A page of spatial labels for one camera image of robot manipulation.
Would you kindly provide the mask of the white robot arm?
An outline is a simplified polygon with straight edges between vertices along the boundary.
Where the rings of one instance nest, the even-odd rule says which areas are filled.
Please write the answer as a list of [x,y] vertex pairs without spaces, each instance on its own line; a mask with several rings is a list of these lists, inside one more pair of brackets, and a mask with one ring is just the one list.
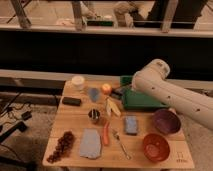
[[170,66],[164,60],[154,59],[134,73],[131,88],[175,108],[213,131],[213,98],[169,83],[166,80],[169,73]]

